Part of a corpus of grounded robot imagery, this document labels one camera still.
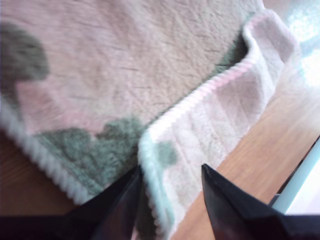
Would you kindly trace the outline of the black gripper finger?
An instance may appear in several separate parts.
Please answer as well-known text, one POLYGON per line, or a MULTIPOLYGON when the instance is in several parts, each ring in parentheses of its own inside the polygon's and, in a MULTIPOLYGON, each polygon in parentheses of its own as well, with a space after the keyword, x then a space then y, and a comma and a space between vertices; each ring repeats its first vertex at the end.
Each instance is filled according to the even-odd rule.
POLYGON ((203 196, 217 240, 288 240, 282 214, 241 190, 213 170, 201 166, 203 196))
POLYGON ((102 193, 70 212, 68 240, 130 240, 142 187, 136 166, 102 193))

